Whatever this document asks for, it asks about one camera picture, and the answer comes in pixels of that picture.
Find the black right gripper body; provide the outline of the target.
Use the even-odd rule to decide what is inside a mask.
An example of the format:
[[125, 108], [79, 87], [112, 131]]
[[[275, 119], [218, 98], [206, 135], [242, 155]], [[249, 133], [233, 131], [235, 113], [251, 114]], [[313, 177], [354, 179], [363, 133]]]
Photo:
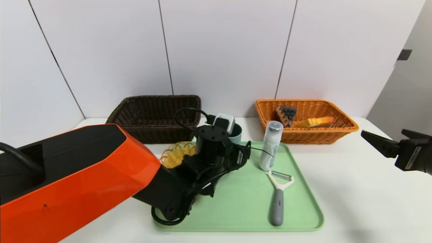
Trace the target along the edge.
[[419, 171], [432, 175], [431, 138], [404, 139], [396, 146], [398, 157], [395, 167], [404, 172]]

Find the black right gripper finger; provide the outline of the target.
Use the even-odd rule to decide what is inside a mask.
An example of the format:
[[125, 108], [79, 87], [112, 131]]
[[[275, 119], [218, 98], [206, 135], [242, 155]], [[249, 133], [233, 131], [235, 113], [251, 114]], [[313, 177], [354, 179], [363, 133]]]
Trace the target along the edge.
[[399, 154], [399, 143], [394, 140], [378, 136], [365, 130], [361, 131], [361, 137], [386, 158], [396, 158]]
[[409, 139], [429, 139], [429, 140], [432, 139], [430, 135], [419, 133], [408, 129], [403, 129], [401, 133]]

